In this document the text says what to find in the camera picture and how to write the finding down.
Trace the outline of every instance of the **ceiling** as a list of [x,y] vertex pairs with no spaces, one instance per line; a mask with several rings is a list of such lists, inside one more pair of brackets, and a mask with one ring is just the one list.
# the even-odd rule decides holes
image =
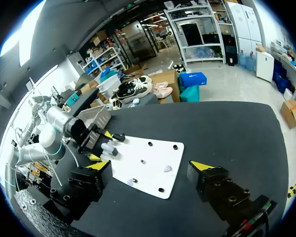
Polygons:
[[19,66],[18,44],[0,57],[0,88],[6,82],[2,94],[11,96],[16,85],[28,81],[29,76],[38,80],[75,51],[100,23],[130,2],[47,0],[35,27],[30,60]]

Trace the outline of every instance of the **teal box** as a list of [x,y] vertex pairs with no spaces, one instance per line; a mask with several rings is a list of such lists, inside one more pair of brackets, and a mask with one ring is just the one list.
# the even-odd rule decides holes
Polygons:
[[199,102],[200,101],[200,91],[199,86],[191,86],[186,88],[181,94],[180,98],[182,102]]
[[66,104],[68,106],[71,106],[77,101],[77,99],[79,99],[79,96],[77,95],[77,93],[74,93],[66,100]]

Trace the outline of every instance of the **white shelving unit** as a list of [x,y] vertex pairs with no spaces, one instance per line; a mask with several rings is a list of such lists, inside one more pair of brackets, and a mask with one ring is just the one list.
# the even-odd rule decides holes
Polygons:
[[[202,9],[202,8],[206,8],[208,11],[208,14],[201,14],[201,15],[192,15],[192,16],[187,16],[187,17],[181,17],[181,18],[176,18],[176,19],[172,19],[171,13],[174,13],[176,11],[183,11],[183,10],[197,10],[197,9]],[[211,61],[211,60],[221,60],[225,63],[225,51],[224,51],[224,45],[223,45],[223,41],[222,41],[222,34],[220,31],[220,27],[218,25],[218,22],[215,18],[215,15],[213,13],[213,10],[209,4],[209,2],[207,1],[206,5],[193,5],[193,6],[186,6],[186,7],[179,7],[179,8],[175,8],[175,9],[171,9],[171,10],[164,10],[165,15],[167,16],[169,23],[171,25],[171,28],[173,30],[173,33],[177,39],[179,48],[180,48],[180,52],[182,55],[182,59],[184,61],[184,64],[187,66],[188,62],[201,62],[201,61]],[[200,32],[200,36],[201,36],[201,40],[204,44],[200,44],[200,45],[192,45],[192,46],[183,46],[183,43],[180,40],[180,36],[179,36],[179,28],[178,28],[178,23],[179,22],[183,22],[183,21],[188,21],[188,20],[193,20],[193,19],[198,19],[198,18],[211,18],[212,22],[215,25],[216,28],[216,32],[218,34],[219,37],[219,43],[204,43],[202,34]],[[196,48],[196,47],[206,47],[206,46],[220,46],[221,47],[221,51],[222,51],[222,57],[212,57],[212,58],[186,58],[186,54],[185,54],[185,50],[189,49],[189,48]]]
[[229,21],[231,22],[231,23],[218,23],[218,24],[221,25],[221,26],[223,26],[223,25],[232,26],[233,36],[235,38],[237,54],[238,54],[239,52],[238,52],[238,43],[237,43],[237,39],[236,39],[235,27],[234,27],[234,25],[233,25],[233,23],[231,21],[231,18],[230,18],[229,14],[228,14],[228,11],[226,9],[225,4],[223,3],[223,0],[215,0],[213,3],[210,3],[210,4],[212,4],[213,6],[214,5],[221,5],[222,9],[213,9],[212,8],[212,10],[215,11],[215,12],[225,12],[226,16],[228,17]]
[[[102,57],[104,54],[109,53],[111,50],[113,50],[114,55],[111,56],[108,60],[106,60],[106,61],[104,61],[104,62],[102,62],[102,63],[98,63],[98,60],[97,60],[97,59],[99,59],[100,57]],[[106,64],[107,62],[109,62],[110,60],[116,58],[116,57],[118,58],[119,63],[116,64],[116,65],[114,65],[114,66],[112,66],[111,69],[116,68],[116,67],[118,67],[118,66],[122,66],[122,67],[124,68],[124,70],[126,70],[126,67],[125,67],[124,63],[122,62],[121,58],[119,57],[119,55],[118,55],[118,53],[117,53],[117,51],[115,50],[114,47],[110,47],[110,48],[108,48],[107,50],[105,50],[103,53],[101,53],[101,54],[100,54],[99,56],[97,56],[97,57],[92,57],[92,60],[91,60],[90,62],[88,62],[85,66],[80,66],[80,67],[82,68],[82,70],[84,70],[84,71],[86,72],[86,68],[91,64],[91,62],[94,61],[95,64],[97,65],[97,67],[95,67],[94,69],[92,69],[91,71],[89,71],[88,74],[94,72],[95,70],[100,70],[101,72],[103,72],[102,66],[103,66],[104,64]]]

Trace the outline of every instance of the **gray crate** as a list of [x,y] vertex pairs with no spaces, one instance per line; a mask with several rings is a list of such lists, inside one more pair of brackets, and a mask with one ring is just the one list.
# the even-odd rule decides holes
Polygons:
[[[90,124],[94,123],[99,128],[104,129],[111,119],[111,115],[105,106],[98,106],[91,109],[83,110],[79,113],[77,118],[81,119],[85,126],[88,127]],[[87,148],[92,149],[95,143],[98,141],[99,135],[95,132],[90,133],[90,140],[86,145]]]

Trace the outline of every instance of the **white container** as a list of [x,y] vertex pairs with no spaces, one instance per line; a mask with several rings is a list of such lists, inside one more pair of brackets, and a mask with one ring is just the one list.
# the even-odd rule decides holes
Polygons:
[[257,77],[272,82],[274,58],[267,52],[257,51]]
[[285,89],[283,96],[286,101],[293,99],[293,95],[292,95],[291,91],[288,90],[287,88]]
[[115,74],[114,76],[106,79],[104,82],[99,84],[97,88],[105,98],[109,99],[113,96],[113,90],[117,89],[119,85],[121,85],[121,82],[118,78],[118,75]]

